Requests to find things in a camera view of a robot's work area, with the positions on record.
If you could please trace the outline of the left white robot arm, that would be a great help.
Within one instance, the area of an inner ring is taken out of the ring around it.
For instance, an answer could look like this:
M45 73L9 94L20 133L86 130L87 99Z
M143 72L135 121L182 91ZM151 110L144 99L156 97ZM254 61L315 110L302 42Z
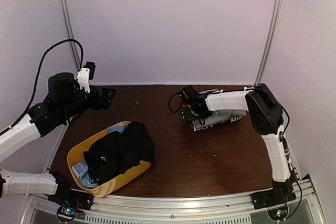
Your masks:
M13 126L1 132L1 160L7 159L28 143L42 138L85 110L108 109L116 94L115 88L98 88L89 84L88 68L76 76L58 73L48 79L48 94L44 101L29 106ZM69 182L61 173L16 173L1 170L1 196L11 194L55 195L64 205L76 197Z

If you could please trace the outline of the yellow plastic basket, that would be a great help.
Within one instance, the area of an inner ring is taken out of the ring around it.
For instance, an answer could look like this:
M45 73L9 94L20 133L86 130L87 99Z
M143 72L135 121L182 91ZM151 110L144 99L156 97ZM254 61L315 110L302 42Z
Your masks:
M138 166L133 166L132 168L128 169L124 174L118 175L115 178L113 178L112 180L98 186L92 189L87 189L84 187L84 185L82 185L82 183L80 182L80 180L78 179L78 177L76 176L76 174L74 173L74 171L72 170L72 167L74 165L76 165L77 163L84 161L84 156L83 153L84 151L88 151L89 147L98 139L104 137L105 135L107 135L109 133L109 129L111 127L108 127L100 132L98 132L97 134L87 138L86 140L82 141L81 143L75 145L69 152L67 155L67 164L69 167L69 170L71 172L71 175L75 181L75 183L77 184L77 186L86 191L87 193L98 197L98 198L102 198L105 197L109 194L111 194L112 192L120 189L121 187L125 186L126 184L128 184L129 182L133 181L134 179L136 179L138 176L140 176L141 174L143 174L146 170L148 170L151 166L150 162L147 161L140 161L140 164Z

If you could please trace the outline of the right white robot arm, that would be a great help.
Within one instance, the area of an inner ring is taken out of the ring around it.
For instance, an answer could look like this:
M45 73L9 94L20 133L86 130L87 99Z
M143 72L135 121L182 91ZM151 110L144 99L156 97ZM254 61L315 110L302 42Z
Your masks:
M289 123L283 119L285 109L265 84L234 91L196 91L193 86L186 86L177 95L181 99L178 111L193 131L238 122L249 115L253 129L265 143L271 163L273 189L269 192L269 199L279 204L289 196L289 189L295 181L285 138Z

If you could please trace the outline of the grey shirt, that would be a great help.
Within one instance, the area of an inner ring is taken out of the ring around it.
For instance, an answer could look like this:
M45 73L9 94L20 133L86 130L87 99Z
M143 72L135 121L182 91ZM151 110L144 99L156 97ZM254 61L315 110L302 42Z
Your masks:
M244 97L246 91L225 92L224 90L210 89L199 91L199 93L200 96L196 100L205 101L210 110L210 117L208 118L228 119L232 116L243 117L248 111Z

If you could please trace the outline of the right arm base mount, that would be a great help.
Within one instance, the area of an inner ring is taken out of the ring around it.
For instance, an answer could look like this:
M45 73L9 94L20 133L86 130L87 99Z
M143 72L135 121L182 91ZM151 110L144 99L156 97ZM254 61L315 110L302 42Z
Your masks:
M254 209L267 208L268 217L276 222L285 221L289 216L288 202L296 199L293 180L285 182L272 181L272 188L252 193Z

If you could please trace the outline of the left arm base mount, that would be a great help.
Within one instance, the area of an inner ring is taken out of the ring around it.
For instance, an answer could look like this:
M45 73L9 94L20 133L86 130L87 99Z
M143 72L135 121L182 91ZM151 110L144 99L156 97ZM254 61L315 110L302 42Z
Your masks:
M56 182L57 189L53 194L46 194L48 200L56 203L56 217L60 223L69 223L76 219L83 210L90 210L93 195L72 189L71 182L61 172L49 172Z

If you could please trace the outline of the black long sleeve shirt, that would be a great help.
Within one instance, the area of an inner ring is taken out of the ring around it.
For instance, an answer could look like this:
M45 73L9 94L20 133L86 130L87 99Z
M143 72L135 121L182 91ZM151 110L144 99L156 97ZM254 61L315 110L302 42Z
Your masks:
M155 145L146 125L134 121L123 132L113 131L95 141L83 156L90 178L102 185L141 161L154 164Z

